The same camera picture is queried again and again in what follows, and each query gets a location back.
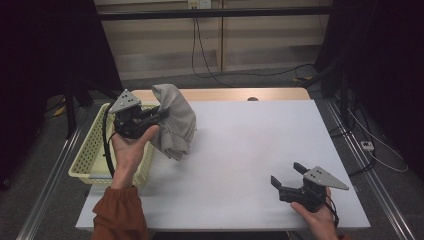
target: electrical outlet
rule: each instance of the electrical outlet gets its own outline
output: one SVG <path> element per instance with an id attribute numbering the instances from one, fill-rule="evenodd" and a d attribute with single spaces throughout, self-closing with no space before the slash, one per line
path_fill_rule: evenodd
<path id="1" fill-rule="evenodd" d="M 370 141 L 361 141 L 362 149 L 366 151 L 374 151 L 374 146 L 372 145 L 372 142 Z"/>
<path id="2" fill-rule="evenodd" d="M 188 9 L 199 9 L 199 0 L 187 0 Z"/>
<path id="3" fill-rule="evenodd" d="M 199 9 L 211 9 L 212 2 L 211 0 L 199 0 Z"/>

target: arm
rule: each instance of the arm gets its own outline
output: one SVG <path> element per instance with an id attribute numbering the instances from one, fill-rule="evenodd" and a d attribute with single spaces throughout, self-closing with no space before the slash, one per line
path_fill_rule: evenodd
<path id="1" fill-rule="evenodd" d="M 132 186 L 134 174 L 141 163 L 144 146 L 156 134 L 158 126 L 150 127 L 137 140 L 112 137 L 116 157 L 116 170 L 112 185 L 96 204 L 93 212 L 92 239 L 142 239 L 147 240 L 147 225 L 141 208 L 138 190 Z"/>
<path id="2" fill-rule="evenodd" d="M 329 188 L 327 188 L 327 196 L 331 197 Z M 317 240 L 350 239 L 348 236 L 337 236 L 333 214 L 326 206 L 322 206 L 316 213 L 309 212 L 297 202 L 292 202 L 290 206 L 305 219 Z"/>

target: yellow basket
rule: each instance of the yellow basket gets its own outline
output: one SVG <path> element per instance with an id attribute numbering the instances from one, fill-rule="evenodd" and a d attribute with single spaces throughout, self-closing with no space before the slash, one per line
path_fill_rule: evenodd
<path id="1" fill-rule="evenodd" d="M 104 149 L 102 138 L 103 115 L 105 114 L 108 105 L 109 104 L 104 104 L 100 108 L 93 125 L 88 131 L 88 134 L 68 171 L 68 174 L 71 177 L 77 177 L 86 184 L 100 185 L 112 183 L 112 178 L 106 164 L 106 158 L 103 155 Z M 111 136 L 112 134 L 113 120 L 114 116 L 109 114 L 106 124 L 106 136 Z M 110 152 L 113 165 L 116 166 L 115 153 L 112 146 L 110 147 Z M 134 185 L 142 186 L 146 183 L 153 152 L 154 147 L 150 142 L 148 142 L 144 147 L 143 161 L 141 161 L 141 164 L 134 175 Z"/>

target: towel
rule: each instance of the towel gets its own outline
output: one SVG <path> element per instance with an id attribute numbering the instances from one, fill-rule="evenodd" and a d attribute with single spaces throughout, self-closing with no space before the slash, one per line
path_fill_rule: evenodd
<path id="1" fill-rule="evenodd" d="M 167 157 L 179 161 L 190 154 L 196 114 L 176 86 L 154 85 L 152 91 L 160 102 L 159 110 L 169 108 L 169 116 L 159 122 L 159 133 L 150 142 Z"/>

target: white tabletop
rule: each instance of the white tabletop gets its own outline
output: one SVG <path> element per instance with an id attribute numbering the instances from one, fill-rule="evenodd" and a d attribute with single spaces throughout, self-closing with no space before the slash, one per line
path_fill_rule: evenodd
<path id="1" fill-rule="evenodd" d="M 270 184 L 299 188 L 293 162 L 321 166 L 349 186 L 332 189 L 340 228 L 370 224 L 312 100 L 190 102 L 198 130 L 180 162 L 154 154 L 140 189 L 148 227 L 157 231 L 271 231 L 306 228 Z M 77 228 L 92 230 L 104 192 L 93 186 Z"/>

